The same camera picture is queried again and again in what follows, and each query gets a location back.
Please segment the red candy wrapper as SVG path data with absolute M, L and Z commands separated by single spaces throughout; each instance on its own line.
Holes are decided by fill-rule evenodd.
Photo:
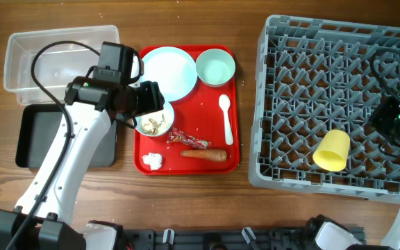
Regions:
M 181 143 L 194 149 L 208 149 L 212 145 L 211 142 L 199 139 L 192 135 L 185 133 L 177 128 L 172 128 L 167 138 L 167 143 Z

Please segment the white tissue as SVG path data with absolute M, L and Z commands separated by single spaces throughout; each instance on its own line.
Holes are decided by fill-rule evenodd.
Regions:
M 148 153 L 142 157 L 142 161 L 151 171 L 156 171 L 162 167 L 163 157 L 159 153 Z

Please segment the yellow plastic cup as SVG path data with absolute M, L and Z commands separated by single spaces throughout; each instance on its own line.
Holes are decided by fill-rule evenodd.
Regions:
M 330 130 L 312 155 L 315 164 L 330 172 L 342 171 L 347 166 L 350 137 L 341 130 Z

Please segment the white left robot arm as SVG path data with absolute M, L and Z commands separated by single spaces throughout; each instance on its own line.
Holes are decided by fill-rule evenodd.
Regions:
M 0 249 L 121 249 L 123 228 L 72 222 L 76 195 L 100 141 L 118 113 L 136 117 L 163 109 L 156 82 L 131 87 L 79 76 L 66 89 L 61 126 L 39 172 L 11 211 L 0 210 Z

